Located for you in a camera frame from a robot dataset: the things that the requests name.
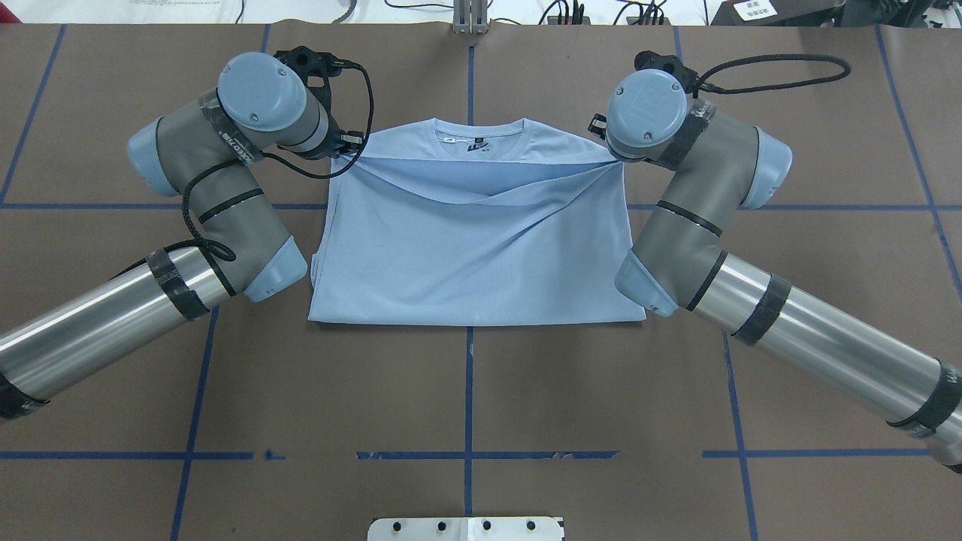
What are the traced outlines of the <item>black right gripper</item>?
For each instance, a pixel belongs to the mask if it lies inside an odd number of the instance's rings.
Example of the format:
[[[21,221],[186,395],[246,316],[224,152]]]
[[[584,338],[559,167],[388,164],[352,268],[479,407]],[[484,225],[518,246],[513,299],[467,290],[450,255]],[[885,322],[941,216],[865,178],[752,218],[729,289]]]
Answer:
[[[625,163],[625,158],[623,158],[622,155],[619,154],[619,152],[616,151],[614,147],[612,147],[612,144],[610,143],[609,138],[607,137],[606,130],[607,130],[606,117],[604,116],[604,114],[595,113],[590,123],[588,124],[588,132],[594,134],[595,137],[601,139],[602,144],[604,144],[606,150],[609,152],[609,154],[612,156],[613,159],[615,159],[618,162]]]

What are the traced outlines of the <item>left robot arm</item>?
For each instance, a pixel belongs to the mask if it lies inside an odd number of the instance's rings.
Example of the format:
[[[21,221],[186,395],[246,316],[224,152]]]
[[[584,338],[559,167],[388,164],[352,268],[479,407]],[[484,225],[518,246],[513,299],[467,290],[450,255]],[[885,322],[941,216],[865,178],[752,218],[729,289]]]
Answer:
[[[260,302],[308,264],[250,167],[277,147],[307,160],[356,163],[371,127],[340,129],[330,79],[363,65],[298,46],[240,54],[219,81],[130,138],[148,187],[180,198],[189,239],[156,249],[109,281],[2,336],[2,420],[52,397],[243,294]]]

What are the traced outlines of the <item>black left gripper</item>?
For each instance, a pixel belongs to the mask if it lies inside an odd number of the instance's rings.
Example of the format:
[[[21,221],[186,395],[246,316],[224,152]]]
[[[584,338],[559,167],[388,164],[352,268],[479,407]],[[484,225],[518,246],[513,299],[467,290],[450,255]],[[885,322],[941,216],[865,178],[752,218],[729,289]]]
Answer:
[[[308,160],[337,158],[352,150],[363,150],[367,144],[367,133],[358,131],[344,131],[340,128],[329,128],[324,138],[311,150],[304,152]]]

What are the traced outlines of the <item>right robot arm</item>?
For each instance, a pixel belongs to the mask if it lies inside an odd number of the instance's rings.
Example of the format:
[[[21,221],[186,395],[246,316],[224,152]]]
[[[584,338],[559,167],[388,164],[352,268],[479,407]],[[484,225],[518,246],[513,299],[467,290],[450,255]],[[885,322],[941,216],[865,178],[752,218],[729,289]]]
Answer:
[[[616,275],[832,387],[960,470],[960,268],[885,81],[695,95],[646,69],[604,113],[615,157],[669,169]]]

